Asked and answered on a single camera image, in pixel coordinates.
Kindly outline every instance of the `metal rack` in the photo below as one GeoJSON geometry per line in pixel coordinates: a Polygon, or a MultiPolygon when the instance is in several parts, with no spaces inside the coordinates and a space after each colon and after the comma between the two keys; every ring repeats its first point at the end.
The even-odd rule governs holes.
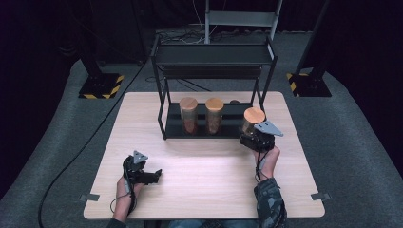
{"type": "Polygon", "coordinates": [[[151,50],[151,62],[154,69],[161,106],[158,122],[163,138],[237,138],[238,128],[242,124],[243,112],[251,107],[258,97],[260,108],[276,66],[278,56],[275,54],[269,37],[262,44],[247,45],[165,45],[157,35],[151,50]],[[262,66],[269,66],[264,89],[259,89],[262,66]],[[160,83],[159,69],[163,74],[164,88],[160,83]],[[182,132],[179,103],[173,103],[169,94],[168,81],[171,79],[242,79],[255,80],[252,98],[249,103],[225,104],[222,114],[221,132],[218,135],[205,134],[205,104],[198,105],[199,131],[196,136],[182,132]],[[165,99],[168,99],[168,114],[163,127],[162,115],[165,99]]]}

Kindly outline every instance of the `black stand base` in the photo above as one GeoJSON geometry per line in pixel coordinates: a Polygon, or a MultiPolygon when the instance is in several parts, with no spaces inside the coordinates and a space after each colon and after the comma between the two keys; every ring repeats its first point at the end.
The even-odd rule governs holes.
{"type": "Polygon", "coordinates": [[[287,74],[288,82],[295,97],[332,97],[329,88],[321,78],[309,74],[287,74]]]}
{"type": "Polygon", "coordinates": [[[116,73],[102,73],[99,79],[88,77],[80,90],[79,98],[109,99],[114,98],[124,79],[116,73]]]}

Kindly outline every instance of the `wooden table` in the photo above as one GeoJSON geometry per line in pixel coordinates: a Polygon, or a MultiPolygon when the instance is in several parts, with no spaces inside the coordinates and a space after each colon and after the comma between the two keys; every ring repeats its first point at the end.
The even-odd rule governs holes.
{"type": "MultiPolygon", "coordinates": [[[[251,92],[172,92],[173,102],[194,97],[200,103],[218,97],[249,102],[251,92]]],[[[167,139],[157,117],[160,99],[156,92],[125,94],[113,126],[104,157],[92,186],[98,201],[88,201],[87,219],[109,219],[109,204],[115,199],[116,182],[122,163],[134,150],[148,156],[144,172],[163,170],[157,184],[143,188],[130,219],[249,219],[256,218],[253,188],[255,162],[251,151],[238,139],[167,139]]],[[[276,137],[281,150],[275,177],[289,218],[317,218],[324,215],[305,154],[287,104],[279,92],[268,92],[264,103],[267,119],[284,137],[276,137]]]]}

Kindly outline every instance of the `sleeve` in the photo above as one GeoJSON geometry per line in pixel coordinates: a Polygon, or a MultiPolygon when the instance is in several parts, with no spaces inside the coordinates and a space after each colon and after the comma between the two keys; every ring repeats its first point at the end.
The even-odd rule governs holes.
{"type": "Polygon", "coordinates": [[[111,218],[106,228],[126,228],[126,227],[127,227],[126,224],[122,223],[119,220],[116,220],[115,218],[111,218]]]}
{"type": "Polygon", "coordinates": [[[254,192],[258,201],[259,227],[286,227],[287,212],[276,180],[271,178],[258,183],[254,192]]]}

